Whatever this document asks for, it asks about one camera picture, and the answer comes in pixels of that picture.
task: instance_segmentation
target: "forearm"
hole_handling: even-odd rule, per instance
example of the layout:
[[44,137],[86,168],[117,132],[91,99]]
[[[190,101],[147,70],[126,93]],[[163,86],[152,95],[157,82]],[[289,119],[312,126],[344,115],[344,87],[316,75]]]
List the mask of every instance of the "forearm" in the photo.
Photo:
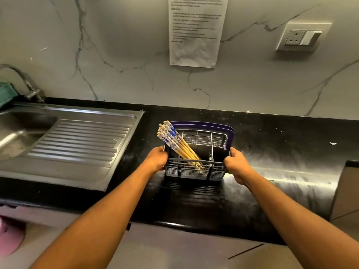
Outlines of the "forearm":
[[30,269],[106,268],[152,174],[141,164],[65,230]]
[[296,258],[307,268],[358,268],[359,243],[255,171],[245,182]]

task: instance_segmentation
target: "kitchen counter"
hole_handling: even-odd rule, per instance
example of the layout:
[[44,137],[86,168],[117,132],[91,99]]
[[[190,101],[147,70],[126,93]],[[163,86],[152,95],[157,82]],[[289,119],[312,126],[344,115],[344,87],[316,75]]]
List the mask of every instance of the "kitchen counter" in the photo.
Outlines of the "kitchen counter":
[[[339,176],[347,160],[359,160],[359,121],[293,117],[48,98],[47,103],[143,110],[107,191],[0,178],[0,204],[82,213],[128,177],[155,146],[164,120],[198,120],[232,126],[233,147],[292,199],[329,220]],[[164,177],[147,184],[132,222],[283,244],[246,187],[231,175],[220,183]]]

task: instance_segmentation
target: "teal basket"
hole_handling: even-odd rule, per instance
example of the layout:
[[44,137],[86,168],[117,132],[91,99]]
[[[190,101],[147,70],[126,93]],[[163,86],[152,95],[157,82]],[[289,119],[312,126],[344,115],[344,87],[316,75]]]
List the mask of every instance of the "teal basket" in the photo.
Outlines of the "teal basket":
[[18,95],[10,83],[0,82],[0,108]]

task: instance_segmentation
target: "faucet spout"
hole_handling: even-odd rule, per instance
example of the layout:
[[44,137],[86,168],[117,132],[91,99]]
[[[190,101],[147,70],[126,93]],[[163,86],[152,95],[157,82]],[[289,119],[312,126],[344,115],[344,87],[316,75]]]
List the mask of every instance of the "faucet spout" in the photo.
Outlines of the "faucet spout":
[[45,95],[41,89],[39,89],[34,81],[27,75],[25,72],[21,71],[19,68],[10,65],[10,64],[0,64],[0,70],[3,68],[9,68],[15,71],[23,80],[25,86],[29,89],[30,93],[24,95],[25,98],[31,100],[33,97],[36,98],[36,101],[39,103],[43,103],[45,101]]

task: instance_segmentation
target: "marble backsplash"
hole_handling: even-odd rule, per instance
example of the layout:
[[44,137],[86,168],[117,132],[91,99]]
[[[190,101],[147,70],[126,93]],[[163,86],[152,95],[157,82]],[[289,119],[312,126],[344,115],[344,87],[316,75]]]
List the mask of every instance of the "marble backsplash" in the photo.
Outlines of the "marble backsplash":
[[[47,96],[359,119],[359,0],[229,0],[215,69],[169,65],[168,0],[0,0],[0,63]],[[287,22],[333,22],[314,53]],[[24,86],[10,70],[0,79]]]

